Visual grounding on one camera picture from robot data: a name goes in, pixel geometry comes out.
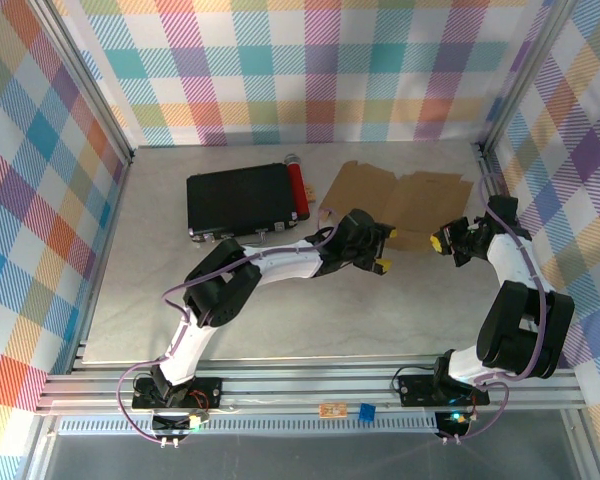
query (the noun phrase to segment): brown cardboard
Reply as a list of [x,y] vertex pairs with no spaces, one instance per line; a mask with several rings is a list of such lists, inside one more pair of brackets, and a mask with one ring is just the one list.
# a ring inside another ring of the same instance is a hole
[[342,166],[320,207],[340,215],[365,210],[396,227],[398,235],[387,241],[388,248],[430,251],[429,237],[463,216],[472,187],[457,174],[415,172],[397,179],[387,170],[351,161]]

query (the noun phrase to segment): plaid wall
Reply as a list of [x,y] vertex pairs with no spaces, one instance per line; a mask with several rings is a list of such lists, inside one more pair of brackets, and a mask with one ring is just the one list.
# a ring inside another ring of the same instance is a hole
[[56,1],[127,134],[154,146],[477,140],[551,3]]
[[573,296],[564,354],[600,438],[600,0],[580,0],[497,149],[547,278]]
[[25,0],[0,0],[0,479],[68,355],[121,172]]

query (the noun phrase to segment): black case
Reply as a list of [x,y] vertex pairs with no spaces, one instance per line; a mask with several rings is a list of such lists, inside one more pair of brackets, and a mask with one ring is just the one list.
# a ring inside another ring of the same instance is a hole
[[195,242],[294,227],[291,177],[282,163],[187,179],[189,236]]

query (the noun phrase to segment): small orange object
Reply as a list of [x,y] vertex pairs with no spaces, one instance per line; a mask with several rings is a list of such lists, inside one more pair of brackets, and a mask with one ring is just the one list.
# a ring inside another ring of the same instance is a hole
[[346,418],[346,403],[323,403],[320,405],[320,418]]
[[304,184],[304,193],[307,195],[307,202],[315,203],[316,201],[316,192],[311,185],[308,183]]

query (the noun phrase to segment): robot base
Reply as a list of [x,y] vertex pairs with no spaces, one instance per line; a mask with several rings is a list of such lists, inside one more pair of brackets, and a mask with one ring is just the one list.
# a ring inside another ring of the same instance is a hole
[[434,386],[433,375],[401,375],[398,377],[400,403],[403,407],[471,407],[489,405],[489,394],[471,390],[467,395],[444,401]]
[[153,378],[141,377],[135,382],[135,392],[131,408],[133,410],[155,410],[155,409],[194,409],[220,407],[222,395],[222,379],[216,377],[194,378],[182,385],[165,401],[158,391]]

